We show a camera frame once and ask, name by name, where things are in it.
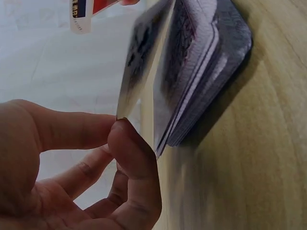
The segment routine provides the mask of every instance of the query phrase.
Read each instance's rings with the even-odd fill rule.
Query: wooden table
[[[307,229],[307,0],[234,3],[253,32],[250,61],[158,160],[157,230]],[[151,82],[142,134],[152,144]]]

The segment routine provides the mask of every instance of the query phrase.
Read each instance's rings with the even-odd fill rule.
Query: playing card
[[[158,156],[184,98],[195,89],[193,82],[197,84],[200,79],[197,73],[204,71],[204,63],[209,62],[218,44],[215,30],[198,1],[176,1],[166,70],[154,83],[154,147]]]
[[[92,17],[118,0],[70,0],[70,27],[76,34],[91,31]]]
[[[209,78],[199,83],[188,109],[167,141],[170,146],[182,141],[251,49],[251,32],[233,3],[219,0],[216,14],[222,38],[221,55]]]
[[[172,1],[160,0],[135,22],[118,100],[117,119],[127,117],[146,83]]]

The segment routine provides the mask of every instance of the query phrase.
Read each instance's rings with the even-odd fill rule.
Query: white surface
[[[131,27],[139,14],[97,18],[93,32],[86,35],[75,35],[57,26],[38,28],[39,23],[27,29],[18,29],[13,22],[12,27],[2,26],[0,102],[22,98],[59,111],[115,114]],[[139,109],[137,106],[130,118],[137,128]],[[38,179],[68,169],[85,153],[58,150],[41,154]],[[86,208],[106,197],[115,170],[112,162],[76,203]]]

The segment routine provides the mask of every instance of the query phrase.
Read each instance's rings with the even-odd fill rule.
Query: blurred playing card
[[[118,100],[117,118],[127,117],[146,83],[172,1],[159,0],[135,22]]]
[[[154,83],[154,148],[159,156],[182,103],[193,94],[219,38],[196,0],[177,0],[166,65]]]

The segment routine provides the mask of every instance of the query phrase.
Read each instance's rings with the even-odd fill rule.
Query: knuckle
[[[93,170],[87,163],[81,161],[76,165],[76,167],[87,179],[91,179],[93,177]]]

